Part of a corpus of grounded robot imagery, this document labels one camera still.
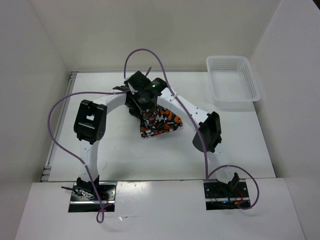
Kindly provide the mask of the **orange camouflage shorts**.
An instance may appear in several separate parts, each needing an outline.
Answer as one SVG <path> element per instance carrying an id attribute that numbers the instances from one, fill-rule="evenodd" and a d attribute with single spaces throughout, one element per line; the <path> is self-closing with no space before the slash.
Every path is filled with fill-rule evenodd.
<path id="1" fill-rule="evenodd" d="M 140 135 L 151 138 L 178 130 L 183 126 L 182 119 L 172 111 L 155 104 L 140 112 Z"/>

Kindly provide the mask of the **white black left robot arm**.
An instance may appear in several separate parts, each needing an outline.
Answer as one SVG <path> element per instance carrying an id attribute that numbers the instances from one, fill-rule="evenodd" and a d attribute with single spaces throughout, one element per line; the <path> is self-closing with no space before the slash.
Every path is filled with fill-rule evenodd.
<path id="1" fill-rule="evenodd" d="M 107 115 L 125 105 L 129 113 L 140 119 L 140 109 L 132 100 L 128 86 L 116 86 L 113 93 L 97 100 L 82 100 L 76 115 L 73 130 L 79 140 L 80 158 L 84 165 L 76 180 L 76 189 L 87 199 L 94 200 L 100 194 L 98 173 L 98 147 L 106 132 Z"/>

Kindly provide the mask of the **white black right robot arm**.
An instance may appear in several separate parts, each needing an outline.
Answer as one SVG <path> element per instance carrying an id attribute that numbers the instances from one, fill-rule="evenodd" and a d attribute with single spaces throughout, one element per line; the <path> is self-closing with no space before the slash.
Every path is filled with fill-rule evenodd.
<path id="1" fill-rule="evenodd" d="M 141 121 L 141 131 L 147 136 L 175 130 L 186 123 L 195 130 L 193 146 L 204 153 L 205 162 L 212 161 L 217 174 L 219 191 L 230 197 L 237 191 L 239 175 L 232 170 L 223 151 L 220 116 L 196 107 L 179 96 L 161 78 L 149 80 L 137 71 L 124 82 L 129 90 L 126 105 L 129 113 Z"/>

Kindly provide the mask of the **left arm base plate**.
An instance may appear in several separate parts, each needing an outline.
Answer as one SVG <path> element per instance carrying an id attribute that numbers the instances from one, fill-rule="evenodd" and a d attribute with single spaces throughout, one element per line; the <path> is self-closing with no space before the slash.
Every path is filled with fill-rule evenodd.
<path id="1" fill-rule="evenodd" d="M 97 190 L 105 213 L 115 211 L 116 188 L 116 182 L 99 183 Z M 70 190 L 69 213 L 97 213 L 101 209 L 96 195 L 78 189 L 76 183 Z"/>

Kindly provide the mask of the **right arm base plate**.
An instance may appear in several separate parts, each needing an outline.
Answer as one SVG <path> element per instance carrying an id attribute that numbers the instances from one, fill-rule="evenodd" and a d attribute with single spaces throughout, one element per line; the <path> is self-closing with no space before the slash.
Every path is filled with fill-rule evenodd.
<path id="1" fill-rule="evenodd" d="M 234 210 L 238 204 L 242 208 L 251 206 L 247 184 L 244 180 L 235 187 L 232 193 L 223 192 L 217 180 L 204 181 L 204 197 L 206 210 Z"/>

